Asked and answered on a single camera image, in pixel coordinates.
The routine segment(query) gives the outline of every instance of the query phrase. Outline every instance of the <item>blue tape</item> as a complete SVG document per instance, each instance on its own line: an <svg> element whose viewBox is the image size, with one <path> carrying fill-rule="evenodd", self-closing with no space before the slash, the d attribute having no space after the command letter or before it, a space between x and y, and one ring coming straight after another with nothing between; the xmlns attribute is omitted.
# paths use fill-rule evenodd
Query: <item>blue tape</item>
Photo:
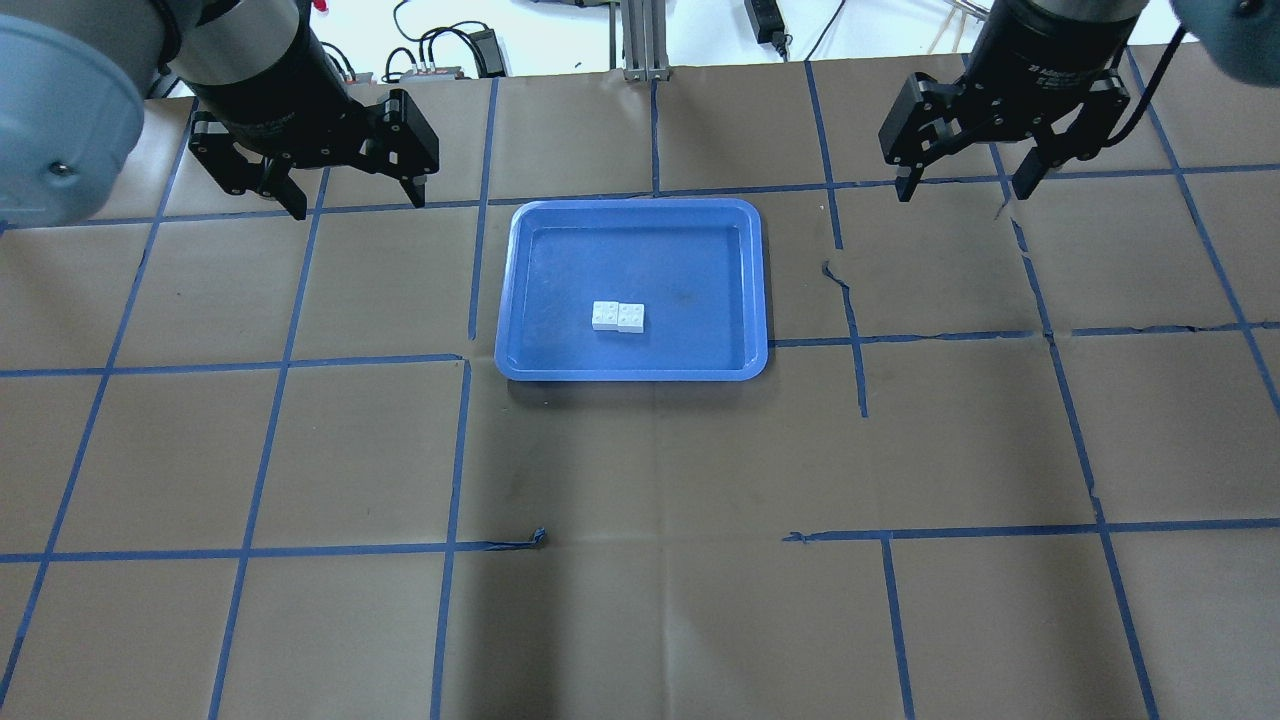
<svg viewBox="0 0 1280 720"><path fill-rule="evenodd" d="M997 525L975 528L900 528L881 530L824 530L820 533L796 533L782 538L782 542L856 542L882 539L947 539L947 538L1016 538L1041 536L1085 536L1097 533L1096 524L1075 525Z"/></svg>
<svg viewBox="0 0 1280 720"><path fill-rule="evenodd" d="M279 363L211 363L207 365L141 365L113 368L113 375L186 375L191 373L241 373L246 370L278 370Z"/></svg>
<svg viewBox="0 0 1280 720"><path fill-rule="evenodd" d="M893 548L888 538L881 539L881 557L884 562L884 589L888 593L888 619L893 629L893 655L897 657L897 682L902 688L902 714L915 720L915 700L911 697L911 674L906 664L906 637L902 632L902 610L897 602L897 573L893 570Z"/></svg>
<svg viewBox="0 0 1280 720"><path fill-rule="evenodd" d="M1000 159L1000 152L996 151L996 146L991 146L992 160L996 163L996 170L1001 176L1001 191L1005 195L1005 200L1009 201L1012 197L1009 176L1005 173L1004 163ZM1066 380L1066 370L1062 366L1062 356L1057 348L1057 341L1053 337L1053 325L1050 320L1048 307L1044 304L1044 293L1041 290L1039 278L1036 274L1036 265L1032 263L1030 251L1028 250L1027 234L1023 232L1023 227L1018 220L1010 218L1010 223L1014 227L1014 236L1018 240L1018 247L1023 252L1023 268L1027 270L1027 282L1030 284L1032 293L1036 296L1036 309L1039 313L1041 323L1043 324L1044 338L1048 341L1050 357L1053 361L1053 374L1057 378L1059 393L1062 396L1062 406L1066 410L1068 425L1071 429L1071 439L1075 443L1075 454L1080 462L1080 471L1084 475L1084 486L1089 492L1089 502L1093 506L1093 515L1097 520L1097 533L1098 538L1102 541L1102 552L1107 562L1107 573L1111 575L1111 588L1116 597L1116 607L1120 612L1120 623L1124 626L1125 639L1129 643L1129 655L1133 660L1134 673L1138 676L1138 687L1142 689L1143 703L1147 707L1147 715L1151 720L1158 720L1160 711L1156 707L1156 696L1151 689L1151 679L1147 675L1147 664L1142 655L1142 646L1138 643L1138 632L1133 624L1133 614L1129 609L1129 598L1124 589L1124 579L1120 577L1120 566L1116 562L1115 548L1111 544L1111 536L1107 532L1107 519L1102 510L1102 501L1098 500L1094 493L1094 478L1093 478L1093 465L1089 461L1089 452L1084 445L1084 433L1080 429L1079 415L1075 411L1075 401L1071 397L1071 388Z"/></svg>
<svg viewBox="0 0 1280 720"><path fill-rule="evenodd" d="M470 543L457 543L457 548L461 551L462 546L467 546L467 550L476 550L481 552L506 552L511 550L532 550L541 547L543 542L547 541L547 528L538 528L534 534L529 536L527 541L520 542L470 542Z"/></svg>
<svg viewBox="0 0 1280 720"><path fill-rule="evenodd" d="M527 205L529 202L544 202L554 200L632 200L637 197L652 197L649 191L645 192L595 192L590 195L549 195L543 197L494 197L489 200L489 205Z"/></svg>
<svg viewBox="0 0 1280 720"><path fill-rule="evenodd" d="M1138 82L1138 88L1142 92L1147 91L1146 81L1142 78L1142 68L1138 67L1138 59L1134 56L1133 50L1125 49L1125 54L1129 56L1129 67L1133 69L1133 77ZM1271 398L1271 407L1276 416L1280 418L1280 392L1276 391L1275 379L1271 377L1271 369L1267 366L1266 359L1262 356L1262 348L1258 347L1258 341L1253 337L1253 331L1249 327L1249 320L1244 315L1244 307L1240 305L1240 299L1235 295L1235 290L1231 287L1231 281L1226 277L1226 269L1222 266L1222 261L1217 256L1217 250L1213 247L1213 238L1210 237L1208 225L1204 224L1204 218L1201 217L1199 208L1196 205L1196 197L1192 195L1192 188L1187 184L1185 170L1178 161L1178 155L1174 152L1174 146L1169 141L1169 135L1165 132L1164 123L1160 122L1160 115L1156 113L1156 108L1148 109L1151 115L1151 124L1156 127L1156 136L1160 137L1160 145L1165 149L1165 155L1169 156L1169 164L1172 165L1175 177L1178 178L1178 190L1183 193L1183 201L1187 202L1187 211L1190 213L1192 220L1196 223L1196 232L1199 233L1201 243L1204 246L1204 252L1208 255L1210 263L1213 265L1213 272L1217 274L1219 282L1222 284L1222 292L1226 293L1226 300L1231 305L1231 313L1235 314L1235 320L1239 323L1240 332L1244 333L1244 341L1249 345L1249 352L1253 355L1253 363L1258 368L1258 374L1262 377L1262 386L1267 389L1267 397Z"/></svg>
<svg viewBox="0 0 1280 720"><path fill-rule="evenodd" d="M320 357L315 360L289 360L289 368L346 368L349 365L407 365L417 363L456 363L461 355L436 352L429 355L383 355L371 357Z"/></svg>
<svg viewBox="0 0 1280 720"><path fill-rule="evenodd" d="M658 79L649 81L649 152L653 165L653 196L662 193L662 174L658 158Z"/></svg>
<svg viewBox="0 0 1280 720"><path fill-rule="evenodd" d="M764 192L806 192L827 190L826 183L810 182L800 184L759 184L742 187L699 187L691 190L663 190L659 197L700 197L704 195L759 195Z"/></svg>
<svg viewBox="0 0 1280 720"><path fill-rule="evenodd" d="M938 334L881 334L863 336L863 345L876 345L881 342L920 342L925 340L941 340L945 342L966 342L974 340L1021 340L1036 337L1034 331L984 331L973 333L938 333Z"/></svg>
<svg viewBox="0 0 1280 720"><path fill-rule="evenodd" d="M852 342L854 341L847 337L809 337L797 340L774 340L769 342L769 347L831 347L852 345Z"/></svg>
<svg viewBox="0 0 1280 720"><path fill-rule="evenodd" d="M484 269L484 231L489 219L489 179L493 169L493 128L498 115L498 78L489 86L489 110L484 128L484 163L480 165L480 210L476 213L475 255L471 258L471 305L467 310L467 338L476 338L480 316L480 278Z"/></svg>
<svg viewBox="0 0 1280 720"><path fill-rule="evenodd" d="M76 483L79 479L79 471L84 464L84 454L88 450L90 438L93 436L93 427L97 423L97 415L102 409L102 397L106 395L106 384L108 380L111 379L111 369L115 366L115 360L120 354L120 346L124 343L124 333L129 327L129 318L133 314L133 306L138 300L138 290L142 287L142 277L146 274L147 265L151 260L151 251L155 247L156 236L160 233L160 219L164 217L164 210L169 204L169 196L173 193L174 181L178 178L178 167L182 161L180 149L186 147L187 141L191 138L191 118L193 117L197 106L198 101L193 101L191 111L187 117L187 128L183 131L182 142L178 145L179 150L174 154L173 163L169 167L169 177L165 181L164 191L160 193L160 205L156 208L156 213L152 217L151 231L147 233L147 241L142 249L142 259L138 261L138 269L133 275L133 284L129 287L129 296L124 302L124 313L120 315L120 324L116 327L115 338L111 341L111 350L106 356L106 366L104 368L102 379L99 380L97 392L93 393L93 404L90 406L88 419L84 421L84 432L81 434L81 442L76 448L76 460L72 462L72 470L67 478L63 497L58 503L58 512L54 515L52 528L49 530L49 539L45 542L44 557L40 561L40 566L36 569L36 579L31 585L31 593L27 596L27 605L23 609L22 621L18 626L18 634L14 638L13 648L9 651L9 660L5 664L4 676L0 676L0 707L4 706L5 697L9 694L9 685L13 683L13 673L18 666L18 657L22 655L22 643L27 637L31 618L36 612L36 603L40 601L40 591L45 585L45 575L49 573L49 564L54 555L54 547L58 544L58 536L61 533L63 523L67 520L67 510L70 507L72 495L76 492Z"/></svg>
<svg viewBox="0 0 1280 720"><path fill-rule="evenodd" d="M97 550L82 552L55 552L54 562L118 562L137 560L229 560L239 557L236 548L211 550Z"/></svg>
<svg viewBox="0 0 1280 720"><path fill-rule="evenodd" d="M1280 518L1233 520L1156 520L1149 523L1110 523L1112 533L1176 533L1188 530L1262 530L1280 528Z"/></svg>
<svg viewBox="0 0 1280 720"><path fill-rule="evenodd" d="M858 318L854 315L854 300L850 297L849 283L837 278L831 272L829 261L823 261L822 274L838 284L840 292L844 295L845 320L849 322L849 345L854 348L854 382L858 384L858 410L863 418L867 418L867 377L863 372L863 345L861 337L858 334Z"/></svg>
<svg viewBox="0 0 1280 720"><path fill-rule="evenodd" d="M67 378L106 374L105 368L49 368L36 370L0 370L0 378Z"/></svg>
<svg viewBox="0 0 1280 720"><path fill-rule="evenodd" d="M440 607L435 624L435 661L431 669L431 720L439 720L442 697L444 693L444 648L449 629L449 600L453 596L453 562L457 556L458 509L462 503L462 468L467 447L467 419L471 410L471 363L462 365L462 392L458 398L458 429L453 446L453 489L449 496L449 529L444 553L444 570L440 577ZM538 532L535 538L541 541Z"/></svg>
<svg viewBox="0 0 1280 720"><path fill-rule="evenodd" d="M1217 333L1239 331L1240 325L1229 323L1225 325L1148 325L1146 328L1076 328L1071 331L1071 337L1111 337L1128 334L1180 334L1180 333Z"/></svg>
<svg viewBox="0 0 1280 720"><path fill-rule="evenodd" d="M218 653L218 670L214 675L214 689L209 700L209 720L218 717L223 702L223 687L227 683L227 662L230 659L232 638L236 634L236 621L239 616L239 603L244 592L244 574L248 570L250 550L253 546L253 532L257 528L257 515L262 505L262 488L266 484L266 470L271 461L275 445L275 429L280 421L280 406L284 404L284 384L289 377L289 363L293 359L293 343L298 336L298 320L302 315L302 299L306 295L307 278L311 274L311 259L315 255L316 234L320 232L320 218L324 217L324 200L329 188L329 168L320 178L320 191L316 193L316 206L311 213L311 228L307 232L307 247L302 256L302 269L298 273L298 286L293 295L293 313L289 316L289 332L284 338L284 356L279 364L275 380L275 395L271 400L271 414L266 423L266 438L262 442L262 455L259 459L257 475L253 480L253 495L250 500L248 519L244 523L244 537L241 541L239 562L236 564L236 583L232 585L230 607L227 611L227 625L223 629L221 648Z"/></svg>
<svg viewBox="0 0 1280 720"><path fill-rule="evenodd" d="M479 200L436 200L415 208L408 202L389 202L384 205L348 205L346 208L325 208L325 215L346 215L349 213L388 213L393 210L448 210L451 208L477 208Z"/></svg>
<svg viewBox="0 0 1280 720"><path fill-rule="evenodd" d="M835 176L831 169L831 147L827 145L827 126L822 120L822 101L818 99L818 81L813 76L813 64L804 61L804 74L809 83L809 101L813 105L813 119L818 129L818 150L822 151L822 174L826 179L827 208L831 211L831 231L836 241L836 250L845 249L845 238L840 232L840 209L836 205Z"/></svg>

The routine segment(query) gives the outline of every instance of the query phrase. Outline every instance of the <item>black cable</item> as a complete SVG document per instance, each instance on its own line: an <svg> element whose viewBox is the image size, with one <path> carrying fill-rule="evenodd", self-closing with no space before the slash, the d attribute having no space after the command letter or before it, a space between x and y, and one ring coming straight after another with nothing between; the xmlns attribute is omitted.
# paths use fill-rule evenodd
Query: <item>black cable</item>
<svg viewBox="0 0 1280 720"><path fill-rule="evenodd" d="M401 36L404 40L408 40L410 42L416 42L417 38L413 37L413 36L411 36L410 33L404 32L404 28L402 28L399 26L399 14L398 13L399 13L399 9L403 8L404 5L408 5L408 0L401 0L399 3L396 4L394 8L392 8L392 22L396 23L396 29L399 31Z"/></svg>
<svg viewBox="0 0 1280 720"><path fill-rule="evenodd" d="M156 14L160 15L160 24L164 26L164 44L160 46L159 64L166 65L182 50L182 28L178 27L178 18L174 17L173 8L169 6L168 0L150 1Z"/></svg>
<svg viewBox="0 0 1280 720"><path fill-rule="evenodd" d="M1160 63L1156 65L1156 72L1151 73L1151 82L1147 83L1147 90L1142 94L1142 100L1138 101L1138 106L1134 108L1133 114L1129 115L1129 122L1125 123L1124 128L1120 129L1111 140L1102 143L1103 147L1112 147L1129 137L1129 133L1138 127L1138 122L1142 117L1147 114L1147 108L1151 106L1151 99L1156 96L1156 88L1160 87L1160 81L1165 78L1165 70L1169 69L1169 63L1174 60L1174 53L1178 53L1178 46L1183 44L1183 38L1187 37L1187 28L1178 26L1178 31L1174 32L1172 40L1165 47L1165 54L1160 56Z"/></svg>
<svg viewBox="0 0 1280 720"><path fill-rule="evenodd" d="M781 31L774 32L773 36L769 38L769 45L773 45L773 49L778 51L778 56L782 58L783 63L791 59L792 40L795 38L791 37L790 32L781 32Z"/></svg>
<svg viewBox="0 0 1280 720"><path fill-rule="evenodd" d="M467 46L467 50L471 50L471 59L475 60L476 64L476 77L484 77L485 74L488 74L488 68L484 64L484 56L480 54L480 49L475 46L475 42L471 40L471 36L462 32L461 29L452 27L438 27L434 29L429 29L426 31L425 35L422 35L422 37L417 40L417 59L420 63L431 63L433 65L435 64L435 40L442 35L458 36L458 38L462 40L462 44ZM425 58L422 56L424 45L426 46Z"/></svg>
<svg viewBox="0 0 1280 720"><path fill-rule="evenodd" d="M320 45L328 47L329 50L333 50L334 53L338 54L339 58L342 58L342 64L347 67L347 74L351 77L351 81L355 82L356 81L356 68L351 67L351 60L347 59L347 54L343 53L340 49L338 49L337 45L334 45L332 42L320 42Z"/></svg>
<svg viewBox="0 0 1280 720"><path fill-rule="evenodd" d="M401 53L408 55L410 64L412 64L412 65L417 64L415 61L415 59L413 59L413 51L410 50L408 47L397 47L396 50L392 50L392 54L387 56L387 72L383 73L383 82L388 82L388 83L389 82L397 82L397 81L392 79L392 76L393 74L396 74L396 76L403 76L404 74L404 73L393 73L392 72L392 60L394 60L396 55L399 55Z"/></svg>
<svg viewBox="0 0 1280 720"><path fill-rule="evenodd" d="M836 18L840 17L840 12L845 9L845 3L847 1L849 0L840 0L840 5L836 5L836 12L832 13L831 19L827 20L827 27L822 28L822 35L818 36L818 41L813 44L813 49L804 56L805 63L808 63L809 59L813 58L813 54L818 51L818 46L822 45L822 38L827 37L827 31L831 29L831 26L836 24Z"/></svg>
<svg viewBox="0 0 1280 720"><path fill-rule="evenodd" d="M325 53L324 56L329 58L329 64L332 64L333 69L338 72L338 77L342 78L342 82L355 82L356 78L347 76L347 69L342 67L342 63L339 63L337 58L328 53Z"/></svg>

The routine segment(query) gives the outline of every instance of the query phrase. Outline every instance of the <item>blue tray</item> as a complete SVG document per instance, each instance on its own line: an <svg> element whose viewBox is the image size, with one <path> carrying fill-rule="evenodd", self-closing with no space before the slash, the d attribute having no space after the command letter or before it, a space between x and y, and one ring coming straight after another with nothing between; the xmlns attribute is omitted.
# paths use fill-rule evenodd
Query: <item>blue tray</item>
<svg viewBox="0 0 1280 720"><path fill-rule="evenodd" d="M643 302L644 333L591 329ZM760 214L741 200L530 202L511 223L494 361L513 380L746 380L769 359Z"/></svg>

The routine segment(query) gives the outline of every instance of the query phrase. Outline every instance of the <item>robotic arm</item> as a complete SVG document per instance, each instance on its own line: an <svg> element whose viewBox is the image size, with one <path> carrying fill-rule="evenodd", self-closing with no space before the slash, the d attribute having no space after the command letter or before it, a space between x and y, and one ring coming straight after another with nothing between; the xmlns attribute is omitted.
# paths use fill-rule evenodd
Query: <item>robotic arm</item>
<svg viewBox="0 0 1280 720"><path fill-rule="evenodd" d="M899 200L911 199L924 169L974 142L1036 147L1012 177L1025 200L1066 160L1089 160L1126 135L1112 131L1129 105L1116 65L1147 0L995 0L968 70L940 83L914 73L879 131L884 161L897 165ZM1280 85L1280 3L1174 0L1229 74ZM1175 44L1185 33L1179 29ZM1053 123L1079 109L1065 132Z"/></svg>
<svg viewBox="0 0 1280 720"><path fill-rule="evenodd" d="M364 106L308 26L307 0L0 0L0 220L97 211L142 131L142 92L170 64L200 99L189 150L223 191L307 199L293 168L352 165L415 206L439 140L403 90ZM243 147L256 156L241 154Z"/></svg>

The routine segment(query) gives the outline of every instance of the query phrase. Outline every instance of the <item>cable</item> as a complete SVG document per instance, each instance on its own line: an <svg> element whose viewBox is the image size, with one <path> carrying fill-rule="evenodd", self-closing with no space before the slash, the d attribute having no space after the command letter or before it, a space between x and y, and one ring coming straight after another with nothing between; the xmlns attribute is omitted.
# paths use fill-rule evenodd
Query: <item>cable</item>
<svg viewBox="0 0 1280 720"><path fill-rule="evenodd" d="M782 32L782 31L774 32L773 36L769 38L769 45L772 45L773 49L778 51L778 56L782 58L783 63L791 59L792 40L795 38L791 37L790 32Z"/></svg>
<svg viewBox="0 0 1280 720"><path fill-rule="evenodd" d="M417 38L404 32L404 28L399 26L399 9L403 8L404 5L408 5L408 0L401 0L399 3L396 4L394 8L392 8L392 22L396 23L396 29L399 31L401 36L404 40L408 40L410 42L416 42Z"/></svg>
<svg viewBox="0 0 1280 720"><path fill-rule="evenodd" d="M320 45L328 47L329 50L333 50L334 53L338 54L339 58L342 58L342 64L347 67L347 74L351 77L351 81L355 82L356 81L356 68L351 67L351 60L347 59L347 54L343 53L340 49L338 49L337 45L334 45L332 42L320 42Z"/></svg>
<svg viewBox="0 0 1280 720"><path fill-rule="evenodd" d="M822 35L818 36L818 41L813 44L813 49L804 56L805 63L808 63L809 59L813 58L813 54L818 51L818 46L822 45L822 38L827 37L827 31L831 29L831 26L836 24L836 18L840 17L840 12L845 9L845 3L847 1L849 0L840 0L840 5L836 5L836 12L832 13L831 19L827 20L827 27L822 28Z"/></svg>
<svg viewBox="0 0 1280 720"><path fill-rule="evenodd" d="M435 41L442 35L458 36L458 38L462 40L462 44L467 46L467 50L471 50L471 59L475 60L476 64L476 77L484 77L485 74L488 74L488 68L485 67L484 56L480 54L480 49L476 47L475 42L471 40L471 36L462 32L461 29L452 27L438 27L430 29L417 40L417 59L420 63L430 63L431 65L435 65ZM425 58L422 56L424 44L426 45Z"/></svg>
<svg viewBox="0 0 1280 720"><path fill-rule="evenodd" d="M1142 94L1142 100L1138 101L1138 106L1134 108L1133 114L1129 115L1129 122L1125 123L1124 128L1120 129L1115 136L1102 143L1103 147L1112 147L1129 137L1129 133L1138 127L1138 122L1142 117L1147 114L1147 108L1151 106L1151 99L1156 96L1156 88L1160 87L1160 81L1165 78L1165 70L1169 69L1169 63L1174 60L1174 54L1178 53L1178 46L1183 44L1183 38L1187 37L1187 27L1178 26L1178 31L1174 32L1172 40L1165 47L1165 54L1160 56L1160 63L1156 65L1156 72L1151 73L1151 82L1147 83L1147 90Z"/></svg>
<svg viewBox="0 0 1280 720"><path fill-rule="evenodd" d="M387 83L398 82L399 78L392 79L392 76L393 74L396 74L396 76L404 74L404 73L393 73L392 72L392 60L394 60L396 55L399 55L401 53L408 55L410 64L413 65L415 68L417 68L417 61L413 59L413 51L410 50L408 47L397 47L396 50L392 50L390 55L387 56L387 72L383 73L383 82L387 82Z"/></svg>
<svg viewBox="0 0 1280 720"><path fill-rule="evenodd" d="M332 64L333 69L338 72L338 77L342 78L342 82L356 82L355 77L347 76L347 69L342 67L342 63L339 63L337 58L328 53L325 53L324 56L329 58L329 64Z"/></svg>

